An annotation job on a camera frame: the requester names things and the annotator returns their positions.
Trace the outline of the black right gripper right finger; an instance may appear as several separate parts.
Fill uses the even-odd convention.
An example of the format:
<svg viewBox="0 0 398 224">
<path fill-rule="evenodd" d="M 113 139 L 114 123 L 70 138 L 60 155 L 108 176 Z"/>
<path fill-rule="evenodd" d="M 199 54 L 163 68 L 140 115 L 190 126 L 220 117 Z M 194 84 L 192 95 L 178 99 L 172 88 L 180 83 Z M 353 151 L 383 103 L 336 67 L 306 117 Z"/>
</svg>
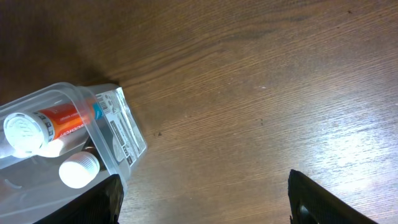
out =
<svg viewBox="0 0 398 224">
<path fill-rule="evenodd" d="M 297 170 L 289 173 L 288 196 L 293 224 L 374 223 Z"/>
</svg>

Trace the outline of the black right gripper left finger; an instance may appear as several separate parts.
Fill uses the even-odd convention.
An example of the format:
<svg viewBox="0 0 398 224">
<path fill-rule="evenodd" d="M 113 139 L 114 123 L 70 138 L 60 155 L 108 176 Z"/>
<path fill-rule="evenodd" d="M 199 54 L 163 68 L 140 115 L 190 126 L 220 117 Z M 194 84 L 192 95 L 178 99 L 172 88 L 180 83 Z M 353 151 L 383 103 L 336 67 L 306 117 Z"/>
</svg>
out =
<svg viewBox="0 0 398 224">
<path fill-rule="evenodd" d="M 35 224 L 118 224 L 123 198 L 121 178 L 114 174 Z"/>
</svg>

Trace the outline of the dark bottle white cap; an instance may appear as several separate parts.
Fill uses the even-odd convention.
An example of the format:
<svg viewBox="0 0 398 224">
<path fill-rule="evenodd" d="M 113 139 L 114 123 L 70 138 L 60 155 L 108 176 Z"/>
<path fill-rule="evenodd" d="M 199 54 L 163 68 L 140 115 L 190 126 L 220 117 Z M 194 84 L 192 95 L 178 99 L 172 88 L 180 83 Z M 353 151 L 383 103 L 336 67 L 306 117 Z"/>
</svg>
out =
<svg viewBox="0 0 398 224">
<path fill-rule="evenodd" d="M 88 185 L 101 169 L 97 150 L 88 146 L 82 151 L 71 155 L 59 167 L 61 181 L 72 189 L 80 189 Z"/>
</svg>

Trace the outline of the orange tube white cap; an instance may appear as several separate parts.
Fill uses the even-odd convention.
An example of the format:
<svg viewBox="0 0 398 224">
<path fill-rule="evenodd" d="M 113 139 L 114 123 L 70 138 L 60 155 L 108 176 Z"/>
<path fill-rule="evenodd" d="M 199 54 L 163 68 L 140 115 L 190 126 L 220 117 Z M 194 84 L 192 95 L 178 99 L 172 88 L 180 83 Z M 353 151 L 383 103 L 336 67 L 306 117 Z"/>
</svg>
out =
<svg viewBox="0 0 398 224">
<path fill-rule="evenodd" d="M 18 111 L 6 116 L 3 128 L 8 143 L 18 151 L 36 154 L 48 143 L 84 127 L 83 118 L 71 103 L 34 112 Z"/>
</svg>

